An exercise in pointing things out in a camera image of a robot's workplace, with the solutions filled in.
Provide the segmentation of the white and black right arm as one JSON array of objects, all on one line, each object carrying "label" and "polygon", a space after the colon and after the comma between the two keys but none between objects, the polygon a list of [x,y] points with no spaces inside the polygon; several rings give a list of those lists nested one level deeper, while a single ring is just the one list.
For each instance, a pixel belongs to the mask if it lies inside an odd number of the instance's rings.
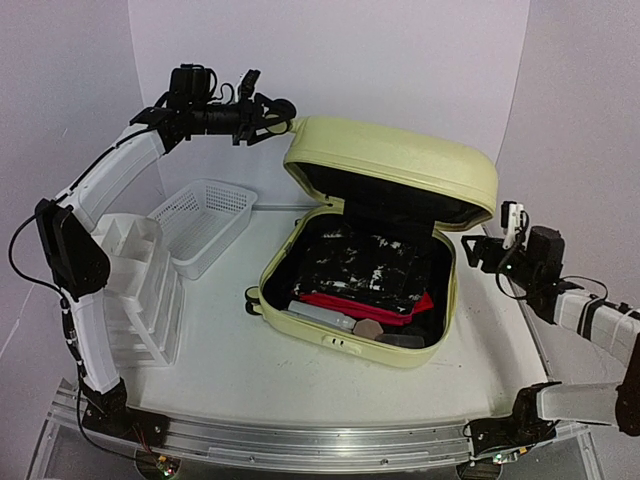
[{"label": "white and black right arm", "polygon": [[486,235],[465,235],[461,243],[470,267],[495,280],[507,278],[522,289],[520,301],[539,319],[592,343],[626,369],[619,383],[554,381],[520,389],[509,415],[468,422],[473,456],[514,452],[552,440],[562,421],[613,426],[638,436],[638,309],[588,292],[578,275],[563,275],[565,241],[548,227],[535,226],[528,235],[517,235],[509,248]]}]

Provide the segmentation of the white perforated plastic basket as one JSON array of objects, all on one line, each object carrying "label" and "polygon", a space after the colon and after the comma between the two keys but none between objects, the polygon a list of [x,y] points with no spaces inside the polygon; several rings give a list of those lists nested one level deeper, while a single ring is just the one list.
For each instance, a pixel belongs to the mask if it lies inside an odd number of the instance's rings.
[{"label": "white perforated plastic basket", "polygon": [[248,226],[258,195],[211,179],[189,183],[153,210],[176,271],[196,280]]}]

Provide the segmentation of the red shirt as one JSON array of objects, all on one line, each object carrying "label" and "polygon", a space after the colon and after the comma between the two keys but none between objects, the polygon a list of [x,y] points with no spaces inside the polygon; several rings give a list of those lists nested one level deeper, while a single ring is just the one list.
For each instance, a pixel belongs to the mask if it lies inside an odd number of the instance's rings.
[{"label": "red shirt", "polygon": [[303,294],[299,300],[307,305],[339,312],[354,319],[370,319],[391,326],[408,325],[413,321],[414,316],[434,309],[433,300],[428,293],[424,293],[409,308],[401,308],[399,311],[322,293]]}]

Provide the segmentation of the black and white patterned garment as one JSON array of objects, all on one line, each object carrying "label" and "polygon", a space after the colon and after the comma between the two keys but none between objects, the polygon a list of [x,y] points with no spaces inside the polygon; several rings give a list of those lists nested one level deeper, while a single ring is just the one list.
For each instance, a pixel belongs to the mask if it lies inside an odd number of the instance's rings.
[{"label": "black and white patterned garment", "polygon": [[408,242],[335,227],[303,251],[293,293],[322,293],[399,311],[426,293],[428,270],[426,254]]}]

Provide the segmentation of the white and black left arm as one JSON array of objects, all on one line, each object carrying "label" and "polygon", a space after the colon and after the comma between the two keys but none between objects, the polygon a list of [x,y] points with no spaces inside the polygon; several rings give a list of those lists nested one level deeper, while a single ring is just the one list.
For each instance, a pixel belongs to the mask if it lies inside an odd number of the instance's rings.
[{"label": "white and black left arm", "polygon": [[93,237],[122,191],[181,141],[194,135],[228,135],[233,144],[254,145],[288,131],[296,116],[288,100],[248,94],[233,103],[207,96],[173,97],[138,113],[122,136],[58,198],[43,199],[35,219],[45,258],[60,295],[63,334],[76,363],[80,428],[159,446],[168,419],[129,407],[107,332],[104,290],[111,260]]}]

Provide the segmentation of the pale yellow hard-shell suitcase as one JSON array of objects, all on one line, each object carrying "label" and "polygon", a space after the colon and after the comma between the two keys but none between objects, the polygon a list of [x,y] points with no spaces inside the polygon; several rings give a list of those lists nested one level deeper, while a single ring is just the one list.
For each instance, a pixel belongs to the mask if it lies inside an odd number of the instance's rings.
[{"label": "pale yellow hard-shell suitcase", "polygon": [[397,368],[427,363],[456,310],[451,237],[496,210],[481,151],[366,122],[268,116],[291,134],[283,165],[315,207],[245,293],[249,314],[294,338]]}]

